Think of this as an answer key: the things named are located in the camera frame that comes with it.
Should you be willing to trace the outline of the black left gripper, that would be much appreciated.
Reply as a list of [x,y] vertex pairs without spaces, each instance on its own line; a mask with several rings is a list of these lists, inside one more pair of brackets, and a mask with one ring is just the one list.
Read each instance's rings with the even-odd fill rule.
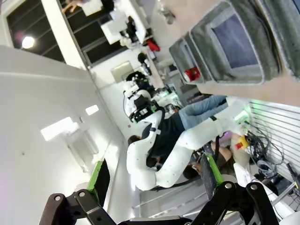
[[153,114],[155,104],[144,96],[139,96],[134,100],[134,111],[131,113],[131,121],[139,122]]

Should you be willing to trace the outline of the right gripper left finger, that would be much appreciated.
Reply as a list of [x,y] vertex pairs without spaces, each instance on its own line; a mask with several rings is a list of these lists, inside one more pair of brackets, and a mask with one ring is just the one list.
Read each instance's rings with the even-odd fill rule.
[[74,191],[66,197],[62,193],[49,196],[45,205],[45,223],[47,225],[74,225],[77,220],[86,218],[93,225],[100,224],[101,216],[91,218],[88,211],[96,208],[104,211],[110,173],[107,162],[98,161],[92,172],[86,189]]

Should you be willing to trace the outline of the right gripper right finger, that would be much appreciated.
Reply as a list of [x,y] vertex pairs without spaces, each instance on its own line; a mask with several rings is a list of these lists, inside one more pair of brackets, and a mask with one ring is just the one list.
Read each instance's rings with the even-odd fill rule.
[[193,220],[193,225],[218,225],[227,212],[238,212],[246,225],[278,225],[268,195],[259,182],[246,187],[225,181],[212,155],[202,155],[201,179],[208,195],[208,202]]

